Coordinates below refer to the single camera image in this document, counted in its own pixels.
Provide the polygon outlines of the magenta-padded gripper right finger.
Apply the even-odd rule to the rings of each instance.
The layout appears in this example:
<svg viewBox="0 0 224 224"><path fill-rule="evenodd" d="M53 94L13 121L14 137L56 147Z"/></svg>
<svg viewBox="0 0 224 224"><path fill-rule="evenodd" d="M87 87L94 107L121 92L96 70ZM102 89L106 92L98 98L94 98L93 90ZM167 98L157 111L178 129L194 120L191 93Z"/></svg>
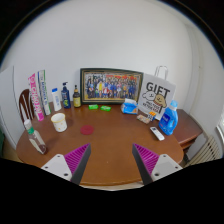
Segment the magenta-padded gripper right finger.
<svg viewBox="0 0 224 224"><path fill-rule="evenodd" d="M167 154L158 155L138 144L132 146L132 154L144 185L182 169L182 167Z"/></svg>

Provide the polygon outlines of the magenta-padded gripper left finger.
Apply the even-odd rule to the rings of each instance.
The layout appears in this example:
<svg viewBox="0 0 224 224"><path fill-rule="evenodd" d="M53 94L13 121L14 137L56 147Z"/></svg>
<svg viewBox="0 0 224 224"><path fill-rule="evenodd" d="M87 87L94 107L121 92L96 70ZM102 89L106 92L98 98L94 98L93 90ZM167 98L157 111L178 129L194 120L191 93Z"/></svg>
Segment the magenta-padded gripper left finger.
<svg viewBox="0 0 224 224"><path fill-rule="evenodd" d="M66 155L56 154L42 169L79 185L91 154L91 144L85 144Z"/></svg>

